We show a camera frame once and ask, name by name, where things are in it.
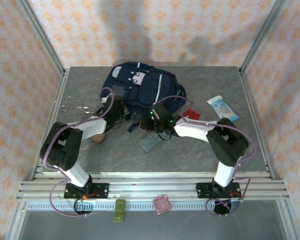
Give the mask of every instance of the white tube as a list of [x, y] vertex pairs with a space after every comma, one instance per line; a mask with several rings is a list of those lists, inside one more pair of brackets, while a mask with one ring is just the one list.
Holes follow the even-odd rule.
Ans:
[[218, 114], [219, 118], [227, 118], [231, 122], [237, 120], [239, 117], [231, 110], [231, 108], [224, 102], [223, 98], [219, 96], [215, 96], [207, 101], [208, 104], [213, 107], [215, 112]]
[[235, 170], [234, 166], [226, 166], [219, 161], [214, 180], [221, 187], [225, 188], [232, 180], [232, 174]]
[[89, 179], [89, 174], [83, 170], [78, 162], [76, 162], [71, 169], [63, 172], [71, 180], [73, 185], [76, 185], [80, 188], [84, 187]]

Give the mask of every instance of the backpack strap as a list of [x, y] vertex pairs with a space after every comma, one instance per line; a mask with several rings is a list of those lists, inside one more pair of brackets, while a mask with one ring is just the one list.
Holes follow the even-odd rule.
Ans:
[[[187, 93], [186, 93], [186, 90], [185, 88], [179, 84], [179, 89], [180, 89], [180, 93], [178, 94], [178, 96], [181, 96], [181, 97], [184, 97], [186, 98], [187, 97]], [[186, 100], [185, 99], [182, 99], [180, 97], [177, 97], [172, 103], [171, 105], [169, 106], [169, 108], [167, 109], [167, 111], [169, 113], [174, 113], [176, 112], [182, 105], [184, 105], [186, 103]]]
[[139, 121], [136, 122], [136, 123], [131, 124], [130, 127], [128, 128], [128, 132], [129, 132], [129, 133], [132, 133], [132, 131], [133, 131], [136, 127], [138, 127], [139, 124], [140, 124]]

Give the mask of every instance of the orange patterned wallpaper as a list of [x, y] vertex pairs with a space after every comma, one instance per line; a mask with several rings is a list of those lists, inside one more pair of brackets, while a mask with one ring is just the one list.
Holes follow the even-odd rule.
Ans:
[[240, 66], [275, 0], [29, 0], [66, 68]]
[[59, 75], [16, 0], [0, 1], [0, 239], [33, 167]]
[[274, 167], [300, 224], [300, 0], [287, 1], [247, 72]]

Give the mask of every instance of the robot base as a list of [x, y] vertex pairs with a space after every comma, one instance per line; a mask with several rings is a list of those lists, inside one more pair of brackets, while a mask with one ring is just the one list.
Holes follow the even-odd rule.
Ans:
[[107, 199], [109, 193], [109, 183], [91, 183], [89, 190], [77, 187], [71, 183], [67, 183], [64, 190], [65, 199], [80, 199], [83, 196], [89, 196], [89, 199]]
[[199, 182], [195, 186], [198, 199], [237, 199], [241, 198], [241, 189], [238, 182], [231, 182], [225, 192], [217, 194], [210, 182]]

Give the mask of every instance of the purple cable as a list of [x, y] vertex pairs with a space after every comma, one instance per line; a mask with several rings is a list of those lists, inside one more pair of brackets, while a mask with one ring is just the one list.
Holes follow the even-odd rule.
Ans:
[[[112, 96], [115, 95], [111, 88], [109, 88], [109, 87], [103, 87], [103, 88], [101, 89], [101, 91], [100, 91], [100, 96], [101, 96], [101, 93], [102, 93], [104, 90], [109, 90], [109, 91], [110, 91], [110, 95], [112, 95]], [[48, 146], [48, 148], [47, 148], [47, 150], [46, 150], [46, 152], [45, 152], [45, 154], [44, 154], [44, 156], [43, 156], [43, 160], [42, 160], [43, 166], [44, 166], [45, 168], [51, 169], [51, 170], [60, 170], [59, 168], [51, 167], [51, 166], [49, 166], [49, 165], [47, 164], [47, 159], [48, 159], [49, 153], [50, 153], [50, 151], [51, 151], [51, 149], [52, 149], [54, 143], [55, 143], [56, 140], [58, 139], [59, 135], [60, 135], [64, 130], [66, 130], [66, 129], [68, 129], [68, 128], [77, 127], [77, 126], [79, 126], [80, 124], [87, 123], [87, 122], [91, 122], [91, 121], [95, 121], [95, 120], [98, 120], [98, 119], [104, 117], [104, 116], [110, 111], [111, 107], [112, 107], [113, 104], [114, 104], [114, 101], [115, 101], [115, 98], [112, 97], [112, 98], [111, 98], [110, 106], [109, 106], [108, 109], [107, 109], [104, 113], [102, 113], [100, 116], [93, 117], [93, 118], [88, 118], [88, 119], [84, 119], [84, 120], [78, 121], [78, 122], [76, 122], [76, 123], [69, 124], [69, 125], [66, 125], [66, 126], [62, 127], [62, 128], [54, 135], [54, 137], [52, 138], [52, 140], [51, 140], [51, 142], [50, 142], [50, 144], [49, 144], [49, 146]], [[63, 216], [66, 216], [66, 217], [71, 217], [71, 218], [79, 218], [79, 217], [82, 217], [81, 215], [70, 215], [70, 214], [63, 213], [63, 212], [59, 211], [59, 210], [54, 206], [54, 204], [53, 204], [53, 202], [52, 202], [52, 193], [53, 193], [53, 191], [55, 190], [55, 188], [56, 188], [58, 185], [60, 185], [60, 184], [63, 184], [63, 183], [69, 183], [69, 182], [71, 181], [70, 178], [69, 178], [63, 171], [60, 171], [60, 172], [61, 172], [61, 174], [62, 174], [63, 176], [65, 176], [65, 178], [66, 178], [67, 180], [58, 182], [58, 183], [57, 183], [56, 185], [54, 185], [53, 188], [51, 189], [50, 194], [49, 194], [49, 202], [50, 202], [50, 204], [51, 204], [51, 207], [52, 207], [57, 213], [59, 213], [59, 214], [61, 214], [61, 215], [63, 215]]]
[[[243, 199], [244, 197], [245, 197], [245, 194], [246, 194], [246, 192], [247, 192], [247, 189], [248, 189], [248, 186], [249, 186], [249, 184], [250, 184], [250, 181], [251, 181], [251, 178], [250, 177], [236, 177], [235, 179], [237, 179], [237, 180], [243, 180], [243, 179], [248, 179], [248, 181], [247, 181], [247, 183], [246, 183], [246, 186], [245, 186], [245, 189], [244, 189], [244, 191], [243, 191], [243, 194], [242, 194], [242, 196], [241, 196], [241, 198]], [[215, 213], [213, 213], [213, 212], [211, 212], [210, 210], [208, 210], [208, 203], [210, 202], [210, 201], [212, 201], [212, 200], [214, 200], [214, 201], [216, 201], [216, 202], [219, 202], [219, 203], [217, 203], [217, 204], [215, 204], [216, 206], [217, 205], [224, 205], [228, 210], [229, 210], [229, 213], [228, 214], [226, 214], [226, 215], [221, 215], [221, 214], [215, 214]], [[229, 215], [229, 214], [232, 214], [232, 213], [234, 213], [234, 211], [238, 208], [238, 207], [236, 207], [233, 211], [230, 211], [230, 208], [228, 207], [228, 202], [232, 202], [231, 200], [227, 200], [227, 201], [222, 201], [222, 200], [220, 200], [220, 199], [218, 199], [218, 198], [209, 198], [206, 202], [205, 202], [205, 209], [206, 209], [206, 211], [208, 212], [208, 214], [210, 214], [210, 215], [212, 215], [212, 216], [214, 216], [214, 217], [221, 217], [221, 216], [227, 216], [227, 215]]]
[[[184, 117], [184, 115], [183, 115], [183, 113], [185, 112], [185, 109], [186, 109], [187, 107], [193, 105], [194, 102], [188, 100], [186, 97], [183, 97], [183, 96], [171, 95], [171, 96], [166, 96], [166, 97], [160, 99], [157, 103], [160, 103], [160, 102], [162, 102], [162, 101], [164, 101], [164, 100], [166, 100], [166, 99], [169, 99], [169, 98], [181, 98], [181, 99], [185, 99], [185, 100], [187, 100], [187, 101], [190, 102], [190, 104], [189, 104], [188, 106], [185, 105], [185, 106], [182, 108], [182, 110], [181, 110], [181, 117], [182, 117], [184, 120], [186, 120], [185, 117]], [[244, 131], [242, 131], [242, 130], [236, 128], [236, 127], [233, 127], [233, 126], [224, 125], [224, 124], [218, 124], [218, 123], [205, 123], [205, 124], [203, 123], [202, 125], [204, 125], [205, 127], [213, 127], [213, 126], [214, 126], [214, 127], [221, 127], [221, 128], [228, 128], [228, 129], [235, 130], [235, 131], [241, 133], [243, 136], [245, 136], [245, 137], [250, 141], [250, 143], [252, 143], [252, 145], [253, 145], [253, 153], [250, 154], [249, 156], [246, 156], [246, 157], [242, 158], [240, 161], [238, 161], [238, 162], [236, 163], [236, 165], [234, 166], [233, 173], [232, 173], [232, 175], [231, 175], [231, 179], [234, 178], [236, 172], [238, 171], [238, 169], [239, 169], [239, 167], [241, 166], [242, 163], [244, 163], [244, 162], [246, 162], [246, 161], [248, 161], [248, 160], [250, 160], [250, 159], [252, 159], [252, 158], [254, 158], [254, 157], [256, 156], [256, 154], [257, 154], [257, 144], [256, 144], [256, 142], [255, 142], [248, 134], [246, 134]], [[238, 177], [238, 178], [236, 178], [236, 179], [247, 179], [247, 177]], [[248, 182], [247, 182], [246, 187], [245, 187], [245, 189], [244, 189], [242, 198], [243, 198], [243, 197], [245, 196], [245, 194], [246, 194], [246, 191], [247, 191], [248, 185], [249, 185], [249, 183], [250, 183], [250, 180], [251, 180], [251, 178], [248, 177]], [[212, 213], [212, 212], [210, 212], [210, 211], [208, 210], [208, 203], [209, 203], [210, 201], [212, 201], [212, 200], [215, 200], [215, 201], [219, 202], [219, 203], [216, 204], [216, 205], [223, 204], [223, 205], [230, 211], [230, 209], [229, 209], [229, 207], [228, 207], [228, 204], [227, 204], [226, 202], [221, 201], [220, 199], [217, 199], [217, 198], [210, 198], [210, 199], [208, 199], [208, 200], [205, 202], [205, 209], [207, 210], [207, 212], [208, 212], [210, 215], [213, 215], [213, 216], [219, 216], [219, 215], [214, 214], [214, 213]]]
[[84, 217], [83, 215], [70, 215], [70, 214], [66, 214], [66, 213], [63, 213], [62, 211], [58, 210], [55, 205], [53, 204], [52, 202], [52, 193], [53, 191], [55, 190], [55, 188], [60, 185], [60, 184], [66, 184], [68, 183], [68, 180], [65, 180], [65, 181], [60, 181], [58, 182], [56, 185], [53, 186], [53, 188], [51, 189], [50, 191], [50, 194], [49, 194], [49, 202], [50, 202], [50, 205], [51, 207], [59, 214], [63, 215], [63, 216], [66, 216], [66, 217], [70, 217], [70, 218], [80, 218], [80, 217]]
[[[102, 93], [104, 90], [109, 90], [109, 91], [110, 91], [110, 94], [111, 94], [112, 96], [115, 95], [114, 92], [112, 91], [112, 89], [109, 88], [109, 87], [104, 87], [104, 88], [102, 88], [101, 91], [100, 91], [100, 95], [101, 95], [101, 93]], [[84, 120], [81, 120], [81, 121], [79, 121], [79, 122], [76, 122], [76, 123], [73, 123], [73, 124], [69, 124], [69, 125], [66, 125], [66, 126], [62, 127], [62, 128], [54, 135], [54, 137], [52, 138], [52, 140], [51, 140], [51, 142], [50, 142], [50, 144], [49, 144], [49, 146], [48, 146], [48, 148], [47, 148], [47, 150], [46, 150], [46, 152], [45, 152], [45, 154], [44, 154], [44, 156], [43, 156], [43, 160], [42, 160], [43, 166], [44, 166], [45, 168], [47, 168], [47, 169], [50, 169], [50, 170], [60, 170], [59, 168], [52, 167], [52, 166], [50, 166], [50, 165], [47, 163], [47, 159], [48, 159], [49, 153], [50, 153], [50, 151], [51, 151], [53, 145], [55, 144], [57, 138], [59, 137], [59, 135], [60, 135], [64, 130], [66, 130], [66, 129], [68, 129], [68, 128], [76, 127], [76, 126], [79, 126], [80, 124], [87, 123], [87, 122], [91, 122], [91, 121], [95, 121], [95, 120], [98, 120], [98, 119], [104, 117], [104, 116], [110, 111], [112, 105], [114, 104], [114, 101], [115, 101], [115, 98], [112, 97], [112, 98], [111, 98], [110, 106], [109, 106], [108, 109], [107, 109], [103, 114], [101, 114], [100, 116], [97, 116], [97, 117], [94, 117], [94, 118], [84, 119]]]

